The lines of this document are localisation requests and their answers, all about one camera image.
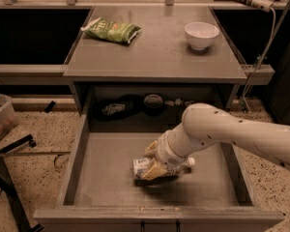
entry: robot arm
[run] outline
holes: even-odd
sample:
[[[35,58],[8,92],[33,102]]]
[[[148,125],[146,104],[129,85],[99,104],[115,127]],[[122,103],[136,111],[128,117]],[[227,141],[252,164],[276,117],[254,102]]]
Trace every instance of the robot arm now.
[[[290,126],[236,118],[205,103],[189,106],[182,123],[162,134],[145,150],[152,163],[142,179],[163,176],[194,152],[229,143],[290,169]]]

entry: white bowl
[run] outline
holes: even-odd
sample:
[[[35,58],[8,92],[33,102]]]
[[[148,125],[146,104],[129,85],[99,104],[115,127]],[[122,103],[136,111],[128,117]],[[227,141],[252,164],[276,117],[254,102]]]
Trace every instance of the white bowl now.
[[[219,29],[206,22],[192,22],[185,26],[185,35],[192,49],[203,50],[209,47],[219,34]]]

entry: open drawer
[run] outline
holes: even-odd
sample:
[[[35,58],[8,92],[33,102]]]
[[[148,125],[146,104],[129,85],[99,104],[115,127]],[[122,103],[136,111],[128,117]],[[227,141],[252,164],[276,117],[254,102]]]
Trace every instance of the open drawer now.
[[[132,160],[180,121],[175,107],[156,117],[141,112],[121,121],[94,119],[96,102],[127,92],[155,92],[171,100],[198,100],[200,95],[188,86],[93,84],[56,208],[34,215],[48,232],[255,232],[283,220],[280,212],[260,210],[241,150],[231,145],[218,144],[193,154],[196,165],[178,178],[150,186],[136,183]]]

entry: chip bag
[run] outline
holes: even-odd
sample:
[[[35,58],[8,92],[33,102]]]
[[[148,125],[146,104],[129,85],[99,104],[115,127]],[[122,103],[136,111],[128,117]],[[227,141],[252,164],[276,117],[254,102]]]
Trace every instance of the chip bag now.
[[[96,39],[129,44],[141,28],[132,23],[107,21],[100,17],[91,21],[86,27],[82,27],[81,30]]]

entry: speckled floor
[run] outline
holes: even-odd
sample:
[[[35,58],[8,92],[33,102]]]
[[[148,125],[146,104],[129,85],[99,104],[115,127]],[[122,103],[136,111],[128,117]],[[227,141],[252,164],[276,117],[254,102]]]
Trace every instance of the speckled floor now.
[[[231,113],[242,118],[252,119],[253,115],[258,121],[272,121],[260,100],[250,100],[249,104],[252,114],[244,113],[237,103],[233,105]],[[30,110],[16,103],[14,108],[20,123],[0,141],[0,148],[31,133],[37,146],[30,148],[25,144],[18,149],[19,152],[69,151],[79,116],[74,109],[65,109],[59,102],[56,105],[49,113],[45,113],[46,103],[35,105],[35,109]],[[261,209],[285,214],[285,221],[267,232],[290,232],[290,172],[244,151],[243,157]],[[36,224],[33,220],[36,209],[55,206],[68,158],[59,158],[56,167],[54,156],[5,159],[32,226]],[[0,231],[17,231],[5,193],[0,195]]]

